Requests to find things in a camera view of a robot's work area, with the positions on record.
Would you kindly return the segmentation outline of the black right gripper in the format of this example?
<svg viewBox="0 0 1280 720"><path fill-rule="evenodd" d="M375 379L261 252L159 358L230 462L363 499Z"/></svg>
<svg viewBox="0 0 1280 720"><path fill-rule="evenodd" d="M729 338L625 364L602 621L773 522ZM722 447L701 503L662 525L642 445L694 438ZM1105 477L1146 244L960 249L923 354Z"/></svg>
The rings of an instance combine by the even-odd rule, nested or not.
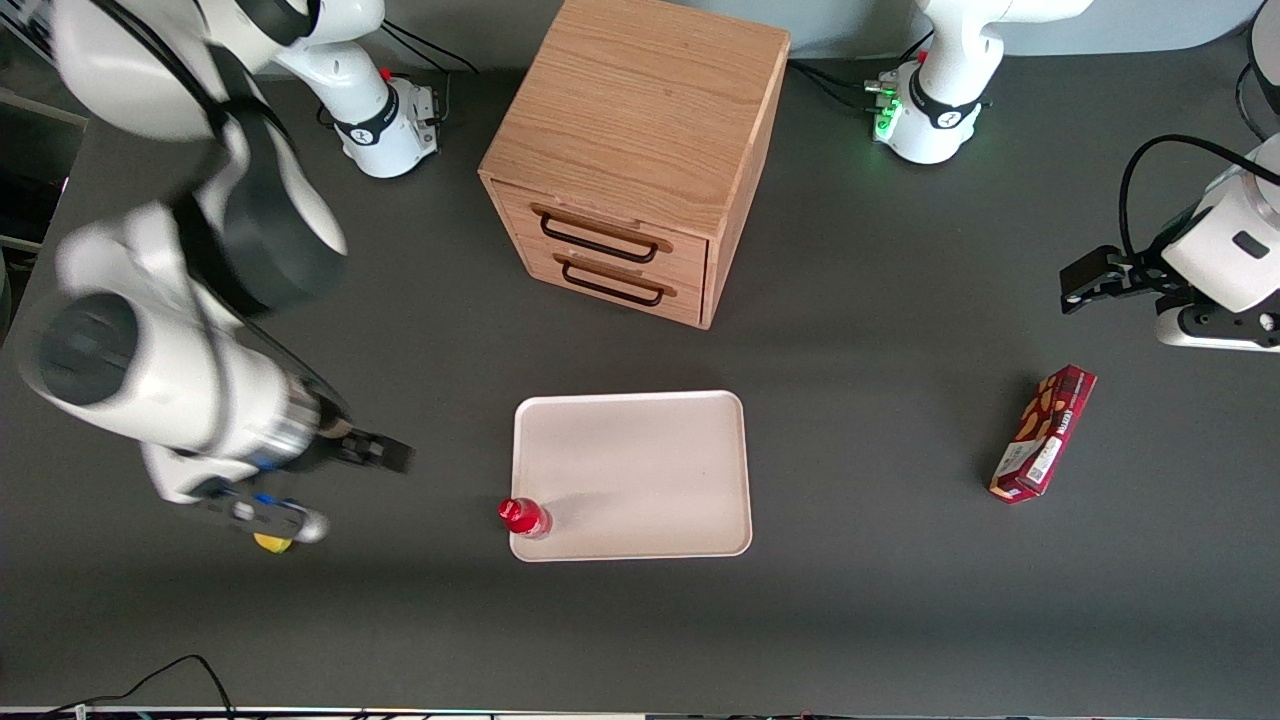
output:
<svg viewBox="0 0 1280 720"><path fill-rule="evenodd" d="M312 471L325 462L351 462L360 468L375 468L397 474L407 474L413 464L415 451L408 445L366 430L352 430L348 414L338 404L317 396L319 421L306 450L300 455L300 471ZM346 439L352 430L352 451Z"/></svg>

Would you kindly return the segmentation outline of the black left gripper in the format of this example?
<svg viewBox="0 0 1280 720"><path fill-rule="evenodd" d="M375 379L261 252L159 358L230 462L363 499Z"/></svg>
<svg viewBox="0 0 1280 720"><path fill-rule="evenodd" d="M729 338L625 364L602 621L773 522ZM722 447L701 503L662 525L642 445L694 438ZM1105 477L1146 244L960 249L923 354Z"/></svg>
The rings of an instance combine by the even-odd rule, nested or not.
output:
<svg viewBox="0 0 1280 720"><path fill-rule="evenodd" d="M1190 291L1189 282L1164 258L1167 245L1151 245L1140 251L1098 246L1060 272L1062 315L1078 313L1103 299L1125 299L1143 293L1166 297Z"/></svg>

